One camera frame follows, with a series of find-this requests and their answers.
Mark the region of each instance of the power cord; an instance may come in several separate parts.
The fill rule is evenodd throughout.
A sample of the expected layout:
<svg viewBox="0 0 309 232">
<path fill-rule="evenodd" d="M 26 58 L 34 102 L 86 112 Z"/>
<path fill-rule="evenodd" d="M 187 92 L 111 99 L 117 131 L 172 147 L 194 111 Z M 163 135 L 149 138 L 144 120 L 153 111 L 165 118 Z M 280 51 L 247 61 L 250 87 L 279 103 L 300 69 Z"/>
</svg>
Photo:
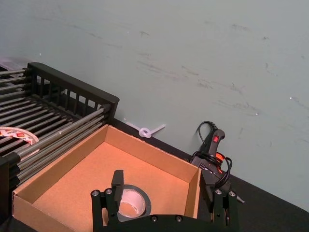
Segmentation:
<svg viewBox="0 0 309 232">
<path fill-rule="evenodd" d="M 206 146 L 206 142 L 205 140 L 206 139 L 203 139 L 202 135 L 201 135 L 201 127 L 204 125 L 204 124 L 208 124 L 211 128 L 211 131 L 210 131 L 210 134 L 213 132 L 213 131 L 216 131 L 218 128 L 216 127 L 216 125 L 213 123 L 213 122 L 210 122 L 210 121 L 203 121 L 199 127 L 197 128 L 197 131 L 198 131 L 198 134 L 199 134 L 199 137 L 201 138 L 202 142 L 203 142 L 203 145 Z M 194 154 L 193 154 L 193 157 L 195 155 L 198 155 L 200 156 L 201 158 L 207 160 L 209 163 L 212 163 L 213 165 L 215 165 L 218 170 L 221 170 L 221 165 L 223 163 L 223 160 L 226 161 L 227 163 L 227 171 L 226 173 L 222 176 L 222 178 L 220 180 L 218 180 L 215 184 L 215 188 L 219 188 L 221 186 L 223 186 L 230 178 L 230 175 L 231 175 L 231 168 L 232 168 L 232 165 L 233 165 L 233 162 L 232 160 L 229 158 L 229 157 L 225 157 L 223 154 L 217 152 L 217 154 L 214 156 L 214 155 L 211 155 L 209 153 L 206 153 L 206 152 L 203 152 L 203 151 L 196 151 Z"/>
</svg>

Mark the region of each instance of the tape roll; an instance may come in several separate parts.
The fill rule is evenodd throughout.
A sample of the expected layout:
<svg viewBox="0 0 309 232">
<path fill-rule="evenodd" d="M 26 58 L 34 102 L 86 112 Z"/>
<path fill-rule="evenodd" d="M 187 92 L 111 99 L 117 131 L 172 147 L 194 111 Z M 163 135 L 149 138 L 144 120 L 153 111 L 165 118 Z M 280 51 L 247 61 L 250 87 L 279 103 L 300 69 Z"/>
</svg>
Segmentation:
<svg viewBox="0 0 309 232">
<path fill-rule="evenodd" d="M 38 137 L 32 134 L 31 132 L 27 130 L 19 129 L 19 128 L 14 128 L 14 127 L 0 127 L 0 137 L 12 137 L 12 138 L 17 138 L 17 139 L 22 139 L 25 142 L 29 143 L 30 145 L 35 144 L 39 141 Z M 38 151 L 39 149 L 32 152 L 28 156 L 31 156 Z"/>
<path fill-rule="evenodd" d="M 119 211 L 120 222 L 150 215 L 151 202 L 147 194 L 134 185 L 124 185 Z"/>
</svg>

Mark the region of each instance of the metal rack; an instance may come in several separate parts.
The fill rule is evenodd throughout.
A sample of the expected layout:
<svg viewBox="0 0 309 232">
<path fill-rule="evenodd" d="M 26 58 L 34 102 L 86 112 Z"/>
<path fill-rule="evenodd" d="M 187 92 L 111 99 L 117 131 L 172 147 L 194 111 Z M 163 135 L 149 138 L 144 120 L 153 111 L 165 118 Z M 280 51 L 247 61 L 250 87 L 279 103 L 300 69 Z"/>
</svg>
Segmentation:
<svg viewBox="0 0 309 232">
<path fill-rule="evenodd" d="M 0 137 L 0 224 L 11 213 L 16 186 L 109 123 L 118 102 L 116 96 L 41 63 L 0 72 L 0 127 L 24 129 L 39 138 L 29 145 Z"/>
</svg>

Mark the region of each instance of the open cardboard tray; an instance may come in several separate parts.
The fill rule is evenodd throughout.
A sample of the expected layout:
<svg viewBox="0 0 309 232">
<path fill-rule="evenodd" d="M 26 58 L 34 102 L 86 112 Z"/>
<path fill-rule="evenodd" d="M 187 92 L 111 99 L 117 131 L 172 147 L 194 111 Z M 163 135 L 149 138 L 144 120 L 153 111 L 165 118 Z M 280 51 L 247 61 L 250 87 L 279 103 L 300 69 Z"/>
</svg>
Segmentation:
<svg viewBox="0 0 309 232">
<path fill-rule="evenodd" d="M 91 232 L 90 192 L 111 187 L 115 170 L 141 188 L 151 214 L 196 218 L 200 169 L 105 125 L 13 192 L 13 216 L 39 232 Z"/>
</svg>

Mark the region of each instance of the zip tie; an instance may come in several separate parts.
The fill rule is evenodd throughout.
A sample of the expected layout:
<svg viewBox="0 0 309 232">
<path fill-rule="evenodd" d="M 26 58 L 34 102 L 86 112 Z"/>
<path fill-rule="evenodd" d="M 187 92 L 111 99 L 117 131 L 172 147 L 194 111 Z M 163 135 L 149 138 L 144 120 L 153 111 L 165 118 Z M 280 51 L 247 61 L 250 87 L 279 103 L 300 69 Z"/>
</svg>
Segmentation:
<svg viewBox="0 0 309 232">
<path fill-rule="evenodd" d="M 126 124 L 127 124 L 128 126 L 134 128 L 134 129 L 138 130 L 138 131 L 139 131 L 140 137 L 146 137 L 147 139 L 149 139 L 149 138 L 151 137 L 152 134 L 158 132 L 159 130 L 163 129 L 163 128 L 166 126 L 166 124 L 163 124 L 163 125 L 161 125 L 161 126 L 155 128 L 155 129 L 153 129 L 153 130 L 149 130 L 149 129 L 146 128 L 146 127 L 139 128 L 138 126 L 136 126 L 136 125 L 134 125 L 134 124 L 132 124 L 132 123 L 130 123 L 130 122 L 126 122 Z"/>
</svg>

